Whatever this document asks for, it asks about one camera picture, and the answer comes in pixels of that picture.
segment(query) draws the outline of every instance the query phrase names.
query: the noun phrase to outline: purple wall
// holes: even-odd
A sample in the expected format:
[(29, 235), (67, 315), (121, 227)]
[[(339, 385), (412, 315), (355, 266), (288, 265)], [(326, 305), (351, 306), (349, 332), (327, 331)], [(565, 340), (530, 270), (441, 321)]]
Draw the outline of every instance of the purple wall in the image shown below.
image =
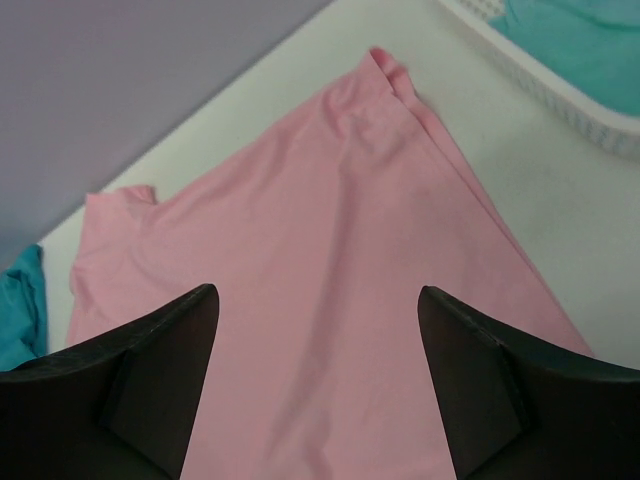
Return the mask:
[(0, 2), (0, 266), (327, 3)]

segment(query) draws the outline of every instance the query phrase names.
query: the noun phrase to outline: shirt sleeve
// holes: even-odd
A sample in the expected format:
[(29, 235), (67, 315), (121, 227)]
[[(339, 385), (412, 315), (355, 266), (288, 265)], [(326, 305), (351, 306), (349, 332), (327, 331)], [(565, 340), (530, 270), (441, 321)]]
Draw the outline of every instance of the shirt sleeve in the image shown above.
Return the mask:
[(92, 274), (112, 270), (154, 206), (153, 188), (148, 185), (88, 194), (74, 270), (91, 270)]

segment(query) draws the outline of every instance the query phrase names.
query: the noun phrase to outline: basket rim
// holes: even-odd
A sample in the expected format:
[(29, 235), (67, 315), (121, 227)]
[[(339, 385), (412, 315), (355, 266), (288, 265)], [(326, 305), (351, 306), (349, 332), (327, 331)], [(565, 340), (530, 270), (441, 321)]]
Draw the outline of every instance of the basket rim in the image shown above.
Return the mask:
[(609, 129), (640, 137), (640, 117), (616, 112), (598, 103), (493, 29), (459, 0), (437, 0), (437, 2), (575, 110)]

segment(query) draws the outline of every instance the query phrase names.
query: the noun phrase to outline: white surface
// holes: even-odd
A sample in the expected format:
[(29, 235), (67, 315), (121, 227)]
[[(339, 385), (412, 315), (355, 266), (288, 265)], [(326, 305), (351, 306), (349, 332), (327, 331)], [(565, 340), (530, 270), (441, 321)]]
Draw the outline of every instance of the white surface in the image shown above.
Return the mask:
[[(166, 199), (382, 46), (408, 66), (595, 352), (640, 368), (640, 164), (603, 153), (495, 71), (431, 0), (399, 5), (332, 4), (108, 189), (147, 183)], [(79, 211), (42, 242), (54, 350), (72, 309), (81, 223)]]
[(487, 23), (504, 0), (439, 0), (503, 72), (607, 152), (640, 158), (640, 118), (600, 105), (498, 33)]

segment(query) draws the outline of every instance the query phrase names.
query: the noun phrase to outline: white plastic basket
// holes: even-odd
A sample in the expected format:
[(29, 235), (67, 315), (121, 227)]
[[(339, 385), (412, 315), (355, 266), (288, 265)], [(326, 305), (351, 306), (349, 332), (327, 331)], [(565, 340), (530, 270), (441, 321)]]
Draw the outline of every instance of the white plastic basket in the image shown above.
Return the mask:
[(610, 110), (570, 85), (487, 22), (504, 0), (438, 0), (473, 35), (473, 42), (522, 88), (607, 152), (640, 158), (640, 118)]

